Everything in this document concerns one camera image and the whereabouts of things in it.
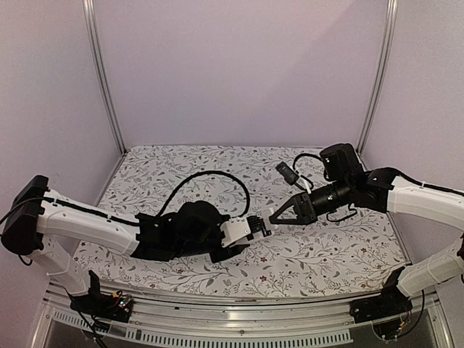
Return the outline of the white remote control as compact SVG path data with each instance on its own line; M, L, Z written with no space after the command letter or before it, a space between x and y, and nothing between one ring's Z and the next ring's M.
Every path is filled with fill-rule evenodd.
M276 224L273 224L270 221L270 217L274 214L274 212L275 210L270 207L259 213L259 216L263 219L265 229L268 231L275 231L278 228Z

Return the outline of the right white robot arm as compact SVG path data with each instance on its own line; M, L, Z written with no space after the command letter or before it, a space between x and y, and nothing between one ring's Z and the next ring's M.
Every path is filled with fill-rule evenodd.
M293 195L269 218L273 225L309 225L345 205L382 213L402 213L463 229L463 192L417 181L400 170L364 170L351 144L320 152L328 185ZM403 269L395 270L375 301L375 310L390 316L403 297L463 274L463 239Z

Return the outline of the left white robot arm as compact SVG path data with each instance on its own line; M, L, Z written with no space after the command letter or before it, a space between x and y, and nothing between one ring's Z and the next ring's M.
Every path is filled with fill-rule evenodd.
M205 201L187 202L160 217L115 215L59 194L48 187L48 181L37 175L14 198L2 220L1 244L40 265L93 315L107 309L107 298L97 291L95 277L80 268L56 236L140 260L167 262L207 254L212 262L220 262L272 236L275 228L269 220L273 209L231 217Z

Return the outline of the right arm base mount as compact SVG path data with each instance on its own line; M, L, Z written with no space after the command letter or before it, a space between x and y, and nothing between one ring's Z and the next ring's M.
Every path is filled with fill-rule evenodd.
M409 297L397 288L400 273L405 267L394 270L386 279L380 294L374 297L354 300L349 303L349 314L356 323L380 320L394 315L408 314L413 308ZM392 340L400 337L405 320L374 325L374 333L381 339Z

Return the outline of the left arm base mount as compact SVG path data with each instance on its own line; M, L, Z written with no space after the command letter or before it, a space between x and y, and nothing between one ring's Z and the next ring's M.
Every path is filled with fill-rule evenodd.
M92 270L89 272L90 287L87 294L70 296L70 308L76 312L88 314L95 318L103 318L121 323L128 323L133 310L133 297L121 290L113 294L103 294L100 280Z

